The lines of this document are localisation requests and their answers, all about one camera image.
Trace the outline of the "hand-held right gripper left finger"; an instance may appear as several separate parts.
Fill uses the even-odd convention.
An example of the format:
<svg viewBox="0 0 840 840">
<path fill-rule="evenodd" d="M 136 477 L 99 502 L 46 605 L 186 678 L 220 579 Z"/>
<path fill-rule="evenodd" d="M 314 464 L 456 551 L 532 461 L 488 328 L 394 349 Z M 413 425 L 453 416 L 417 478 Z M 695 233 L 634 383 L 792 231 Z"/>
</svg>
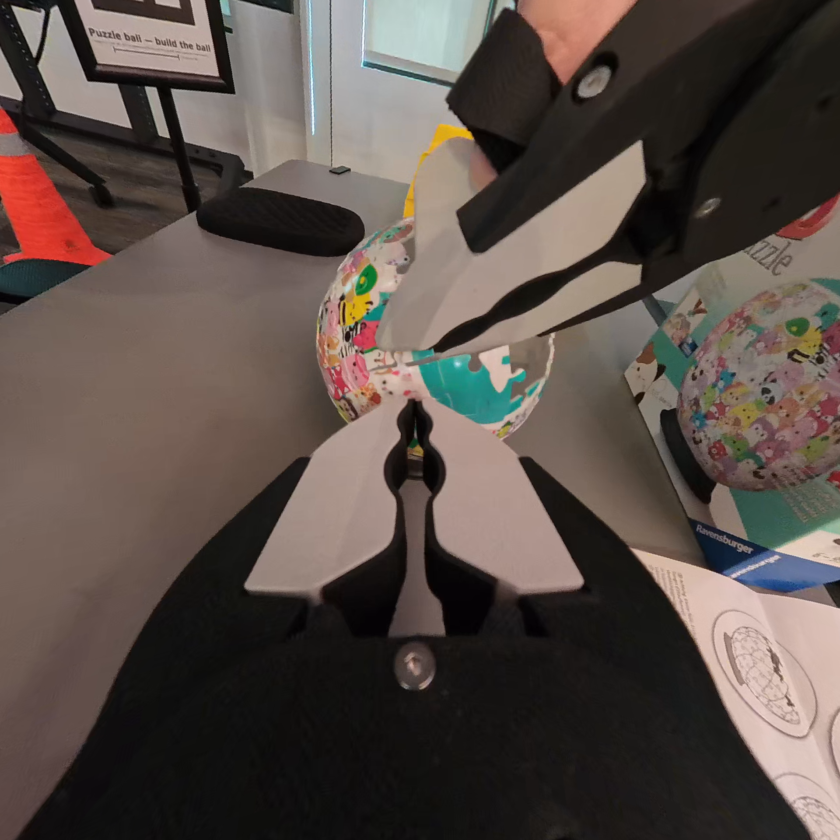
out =
<svg viewBox="0 0 840 840">
<path fill-rule="evenodd" d="M 355 636 L 385 636 L 403 589 L 401 487 L 414 403 L 386 402 L 307 459 L 250 572 L 251 595 L 336 609 Z"/>
</svg>

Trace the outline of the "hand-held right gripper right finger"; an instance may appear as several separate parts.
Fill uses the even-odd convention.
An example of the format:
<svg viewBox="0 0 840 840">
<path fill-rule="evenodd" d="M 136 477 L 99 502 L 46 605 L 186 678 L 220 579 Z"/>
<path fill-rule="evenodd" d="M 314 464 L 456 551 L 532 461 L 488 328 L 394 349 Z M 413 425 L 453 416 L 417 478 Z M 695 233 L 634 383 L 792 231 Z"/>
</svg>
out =
<svg viewBox="0 0 840 840">
<path fill-rule="evenodd" d="M 439 402 L 417 403 L 426 581 L 445 633 L 478 634 L 493 607 L 577 592 L 575 564 L 520 458 Z"/>
</svg>

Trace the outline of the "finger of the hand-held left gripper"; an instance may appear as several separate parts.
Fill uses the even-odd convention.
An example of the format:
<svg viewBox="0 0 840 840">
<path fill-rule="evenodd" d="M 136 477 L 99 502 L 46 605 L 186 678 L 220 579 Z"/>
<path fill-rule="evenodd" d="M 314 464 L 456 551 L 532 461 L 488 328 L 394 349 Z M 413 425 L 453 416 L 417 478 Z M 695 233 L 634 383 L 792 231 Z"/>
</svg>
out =
<svg viewBox="0 0 840 840">
<path fill-rule="evenodd" d="M 578 276 L 571 269 L 532 280 L 506 294 L 486 313 L 451 329 L 434 349 L 482 352 L 551 332 L 641 284 L 643 268 L 607 261 Z"/>
<path fill-rule="evenodd" d="M 434 349 L 490 313 L 505 295 L 552 272 L 582 268 L 618 231 L 646 182 L 636 142 L 485 253 L 467 246 L 457 208 L 478 193 L 473 140 L 447 140 L 416 173 L 415 256 L 388 301 L 377 342 L 389 351 Z"/>
</svg>

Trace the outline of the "colourful puzzle ball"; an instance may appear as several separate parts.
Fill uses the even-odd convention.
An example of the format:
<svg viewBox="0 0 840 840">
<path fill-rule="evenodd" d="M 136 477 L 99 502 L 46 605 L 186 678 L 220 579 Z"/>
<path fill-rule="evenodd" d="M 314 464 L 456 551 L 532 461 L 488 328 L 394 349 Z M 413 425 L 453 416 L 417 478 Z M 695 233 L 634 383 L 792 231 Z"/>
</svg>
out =
<svg viewBox="0 0 840 840">
<path fill-rule="evenodd" d="M 553 335 L 433 360 L 434 352 L 382 350 L 386 306 L 414 259 L 414 218 L 375 232 L 349 253 L 318 313 L 322 378 L 347 423 L 393 397 L 431 399 L 500 439 L 523 425 L 548 383 Z"/>
</svg>

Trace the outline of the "puzzle ball box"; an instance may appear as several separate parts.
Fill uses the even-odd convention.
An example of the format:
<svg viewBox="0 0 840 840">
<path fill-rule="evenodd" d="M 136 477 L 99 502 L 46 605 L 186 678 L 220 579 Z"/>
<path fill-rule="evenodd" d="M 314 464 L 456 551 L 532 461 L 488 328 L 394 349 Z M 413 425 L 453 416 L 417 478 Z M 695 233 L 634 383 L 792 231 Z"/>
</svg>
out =
<svg viewBox="0 0 840 840">
<path fill-rule="evenodd" d="M 625 380 L 708 565 L 839 577 L 839 196 L 693 273 Z"/>
</svg>

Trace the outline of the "person's left hand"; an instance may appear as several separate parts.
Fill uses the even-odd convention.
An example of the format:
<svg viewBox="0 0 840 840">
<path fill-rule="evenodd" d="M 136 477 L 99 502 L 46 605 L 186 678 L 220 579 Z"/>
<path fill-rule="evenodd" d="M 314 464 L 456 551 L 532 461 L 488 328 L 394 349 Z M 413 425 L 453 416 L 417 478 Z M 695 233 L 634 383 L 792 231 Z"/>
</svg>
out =
<svg viewBox="0 0 840 840">
<path fill-rule="evenodd" d="M 520 1 L 518 13 L 536 32 L 560 83 L 568 83 L 636 1 Z"/>
</svg>

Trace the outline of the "yellow object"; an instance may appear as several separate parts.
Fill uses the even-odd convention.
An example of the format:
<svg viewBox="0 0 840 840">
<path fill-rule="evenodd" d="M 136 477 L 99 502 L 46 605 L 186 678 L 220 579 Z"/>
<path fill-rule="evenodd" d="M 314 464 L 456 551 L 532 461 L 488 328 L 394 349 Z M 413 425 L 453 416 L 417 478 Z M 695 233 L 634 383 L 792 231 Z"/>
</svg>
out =
<svg viewBox="0 0 840 840">
<path fill-rule="evenodd" d="M 402 217 L 413 217 L 415 214 L 415 185 L 417 181 L 417 175 L 419 173 L 420 168 L 426 161 L 426 159 L 436 151 L 438 147 L 449 140 L 469 140 L 472 141 L 473 135 L 464 128 L 456 127 L 454 125 L 440 123 L 434 132 L 434 136 L 431 139 L 429 145 L 427 146 L 426 150 L 421 153 L 419 156 L 417 166 L 415 169 L 414 176 L 411 180 L 409 185 L 406 199 L 403 205 L 403 214 Z"/>
</svg>

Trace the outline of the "black padded rest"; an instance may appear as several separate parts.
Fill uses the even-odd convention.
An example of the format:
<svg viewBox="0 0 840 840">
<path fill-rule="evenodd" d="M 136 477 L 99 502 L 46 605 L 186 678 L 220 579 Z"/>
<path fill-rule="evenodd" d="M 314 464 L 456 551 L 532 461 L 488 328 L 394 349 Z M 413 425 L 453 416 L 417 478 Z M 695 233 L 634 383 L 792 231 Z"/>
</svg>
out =
<svg viewBox="0 0 840 840">
<path fill-rule="evenodd" d="M 343 206 L 241 186 L 198 207 L 209 234 L 302 256 L 346 256 L 364 238 L 364 221 Z"/>
</svg>

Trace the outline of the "door window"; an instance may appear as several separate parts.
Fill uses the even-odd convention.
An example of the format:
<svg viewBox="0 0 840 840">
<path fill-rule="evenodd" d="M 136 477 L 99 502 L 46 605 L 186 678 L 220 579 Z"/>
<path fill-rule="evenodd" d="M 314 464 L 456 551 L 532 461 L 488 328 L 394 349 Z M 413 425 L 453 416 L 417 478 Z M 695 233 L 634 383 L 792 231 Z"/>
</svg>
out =
<svg viewBox="0 0 840 840">
<path fill-rule="evenodd" d="M 451 87 L 507 1 L 364 1 L 361 65 Z"/>
</svg>

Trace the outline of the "black sign stand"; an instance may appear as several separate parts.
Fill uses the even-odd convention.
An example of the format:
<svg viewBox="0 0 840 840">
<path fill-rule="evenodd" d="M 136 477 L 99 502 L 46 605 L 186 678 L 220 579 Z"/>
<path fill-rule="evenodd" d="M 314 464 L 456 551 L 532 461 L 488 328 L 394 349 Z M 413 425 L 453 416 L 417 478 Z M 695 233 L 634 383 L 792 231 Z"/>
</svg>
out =
<svg viewBox="0 0 840 840">
<path fill-rule="evenodd" d="M 193 168 L 189 153 L 187 152 L 182 125 L 175 106 L 172 89 L 169 87 L 158 86 L 156 91 L 161 103 L 165 125 L 169 132 L 172 152 L 181 179 L 182 194 L 186 210 L 189 214 L 191 214 L 201 206 L 202 198 L 200 189 L 195 182 Z"/>
</svg>

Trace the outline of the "paper instruction sheet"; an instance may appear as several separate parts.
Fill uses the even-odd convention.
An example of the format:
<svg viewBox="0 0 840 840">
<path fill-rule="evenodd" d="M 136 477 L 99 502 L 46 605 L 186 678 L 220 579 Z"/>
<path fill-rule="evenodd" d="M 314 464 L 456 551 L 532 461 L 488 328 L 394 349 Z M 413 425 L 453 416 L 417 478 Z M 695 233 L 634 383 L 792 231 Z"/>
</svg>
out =
<svg viewBox="0 0 840 840">
<path fill-rule="evenodd" d="M 839 838 L 839 611 L 635 550 L 753 756 L 811 838 Z"/>
</svg>

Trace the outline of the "black framed sign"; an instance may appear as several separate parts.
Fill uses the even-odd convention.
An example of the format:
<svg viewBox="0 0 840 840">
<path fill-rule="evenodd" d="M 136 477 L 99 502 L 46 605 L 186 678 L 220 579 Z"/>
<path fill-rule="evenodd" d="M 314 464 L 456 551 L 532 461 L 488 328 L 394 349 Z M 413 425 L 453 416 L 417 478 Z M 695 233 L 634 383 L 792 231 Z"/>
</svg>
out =
<svg viewBox="0 0 840 840">
<path fill-rule="evenodd" d="M 226 2 L 61 1 L 92 82 L 233 95 Z"/>
</svg>

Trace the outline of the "dark green chair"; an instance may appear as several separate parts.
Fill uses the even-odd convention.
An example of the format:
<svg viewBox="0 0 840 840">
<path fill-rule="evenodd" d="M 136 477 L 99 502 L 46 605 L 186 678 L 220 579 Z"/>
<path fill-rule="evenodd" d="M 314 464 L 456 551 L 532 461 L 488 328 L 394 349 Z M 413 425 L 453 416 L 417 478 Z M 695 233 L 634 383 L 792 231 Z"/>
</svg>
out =
<svg viewBox="0 0 840 840">
<path fill-rule="evenodd" d="M 57 287 L 89 266 L 56 259 L 19 259 L 1 265 L 1 302 L 17 306 Z"/>
</svg>

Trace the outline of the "orange traffic cone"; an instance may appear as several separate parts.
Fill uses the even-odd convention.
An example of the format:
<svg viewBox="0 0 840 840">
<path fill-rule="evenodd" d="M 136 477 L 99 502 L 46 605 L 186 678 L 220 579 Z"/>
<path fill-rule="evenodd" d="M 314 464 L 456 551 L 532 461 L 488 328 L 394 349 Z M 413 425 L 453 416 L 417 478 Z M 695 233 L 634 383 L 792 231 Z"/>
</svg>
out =
<svg viewBox="0 0 840 840">
<path fill-rule="evenodd" d="M 45 259 L 96 266 L 110 258 L 91 242 L 4 109 L 1 198 L 19 246 L 4 264 Z"/>
</svg>

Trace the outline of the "black metal rack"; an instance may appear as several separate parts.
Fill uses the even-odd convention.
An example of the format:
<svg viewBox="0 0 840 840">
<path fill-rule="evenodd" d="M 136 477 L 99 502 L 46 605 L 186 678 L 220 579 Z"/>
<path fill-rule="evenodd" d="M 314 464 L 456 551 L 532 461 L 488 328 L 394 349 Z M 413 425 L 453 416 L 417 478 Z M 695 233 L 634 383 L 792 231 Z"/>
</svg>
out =
<svg viewBox="0 0 840 840">
<path fill-rule="evenodd" d="M 118 84 L 122 104 L 129 119 L 124 128 L 109 122 L 85 118 L 62 112 L 53 98 L 40 71 L 39 63 L 46 47 L 51 12 L 57 2 L 2 2 L 1 49 L 2 57 L 10 69 L 21 97 L 18 100 L 2 97 L 2 108 L 23 139 L 46 154 L 71 174 L 88 185 L 92 200 L 99 207 L 111 208 L 114 198 L 104 178 L 73 157 L 49 136 L 43 128 L 56 129 L 89 140 L 99 140 L 126 149 L 154 154 L 175 161 L 170 138 L 158 131 L 151 102 L 143 87 Z M 16 8 L 41 13 L 41 29 L 36 50 L 32 50 L 18 22 Z M 253 179 L 245 163 L 236 154 L 213 150 L 200 145 L 185 143 L 191 165 L 196 164 L 214 172 L 219 178 L 217 194 L 223 195 L 243 186 Z"/>
</svg>

